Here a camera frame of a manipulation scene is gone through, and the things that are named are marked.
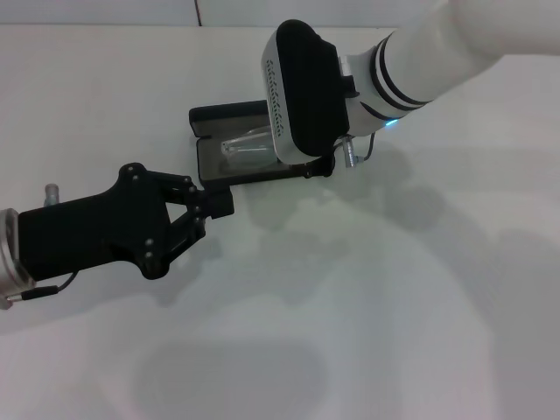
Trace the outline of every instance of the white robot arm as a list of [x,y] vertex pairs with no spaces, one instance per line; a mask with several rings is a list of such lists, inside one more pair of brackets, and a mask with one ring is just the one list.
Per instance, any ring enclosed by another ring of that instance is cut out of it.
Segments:
[[[560,55],[559,21],[557,0],[448,0],[338,63],[334,47],[307,25],[284,23],[262,57],[276,154],[289,165],[310,162],[338,138],[375,133],[506,54]],[[329,77],[318,75],[319,64]],[[304,74],[301,80],[297,72]],[[317,128],[325,121],[332,134]]]

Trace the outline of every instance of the white wall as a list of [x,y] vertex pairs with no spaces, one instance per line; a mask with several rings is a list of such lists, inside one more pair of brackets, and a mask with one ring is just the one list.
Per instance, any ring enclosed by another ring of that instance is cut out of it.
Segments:
[[199,0],[204,26],[277,26],[297,18],[315,26],[395,27],[437,0]]
[[196,26],[193,0],[0,0],[0,24]]

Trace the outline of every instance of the black cable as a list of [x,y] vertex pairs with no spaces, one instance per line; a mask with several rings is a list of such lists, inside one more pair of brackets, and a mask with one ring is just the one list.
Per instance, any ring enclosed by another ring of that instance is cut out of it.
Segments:
[[372,133],[371,137],[369,138],[369,150],[367,151],[367,155],[364,157],[364,162],[371,158],[372,153],[374,152],[374,141],[375,141],[375,133]]
[[38,298],[44,298],[46,296],[56,295],[57,293],[63,291],[68,285],[74,281],[74,279],[78,276],[78,271],[72,273],[72,275],[60,286],[46,286],[46,287],[37,287],[35,289],[31,289],[28,291],[23,291],[20,296],[21,300],[33,300]]

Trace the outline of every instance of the black holder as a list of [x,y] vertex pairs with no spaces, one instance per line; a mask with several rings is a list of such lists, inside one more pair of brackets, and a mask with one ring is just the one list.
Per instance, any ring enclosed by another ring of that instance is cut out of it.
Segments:
[[252,101],[193,108],[189,121],[197,141],[199,180],[206,189],[221,189],[239,184],[287,178],[330,177],[334,153],[309,164],[287,165],[280,161],[263,168],[223,171],[221,143],[247,131],[270,125],[266,101]]
[[[186,212],[171,223],[166,203]],[[233,213],[228,188],[200,191],[190,177],[127,164],[102,194],[21,213],[19,259],[36,281],[114,261],[134,263],[156,279],[206,235],[206,217]]]

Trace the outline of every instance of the black stripe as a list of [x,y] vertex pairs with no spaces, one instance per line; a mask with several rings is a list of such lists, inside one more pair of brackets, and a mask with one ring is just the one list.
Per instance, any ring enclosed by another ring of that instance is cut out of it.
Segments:
[[400,120],[402,118],[401,116],[385,116],[383,114],[380,114],[379,112],[377,112],[375,109],[371,108],[369,105],[365,104],[364,102],[360,102],[360,103],[361,103],[361,106],[364,107],[364,109],[368,113],[370,113],[375,118],[379,118],[380,120],[393,121],[393,120]]
[[381,50],[380,50],[380,56],[379,56],[379,64],[380,64],[380,68],[381,68],[381,74],[383,76],[383,79],[385,80],[385,83],[387,83],[387,86],[389,89],[391,89],[393,91],[393,93],[395,94],[395,96],[397,96],[399,99],[408,102],[412,105],[425,105],[427,103],[430,103],[431,101],[415,101],[414,99],[409,98],[406,94],[404,94],[403,92],[401,92],[397,86],[395,86],[395,83],[393,83],[393,81],[391,80],[390,76],[389,76],[389,72],[387,71],[387,66],[385,64],[385,47],[387,46],[387,41],[389,41],[389,38],[391,38],[391,35],[389,35],[388,37],[386,37],[382,42],[381,42]]
[[389,96],[389,94],[383,88],[382,84],[379,82],[379,78],[377,77],[377,66],[375,65],[375,59],[377,57],[377,52],[379,51],[379,46],[382,44],[382,42],[380,42],[379,45],[375,47],[373,53],[371,54],[371,59],[369,59],[369,74],[371,76],[371,81],[374,83],[374,87],[375,89],[377,89],[377,93],[379,93],[380,97],[383,98],[383,100],[391,107],[400,109],[401,111],[414,111],[418,108],[405,107],[404,105],[401,105],[399,102],[395,101]]

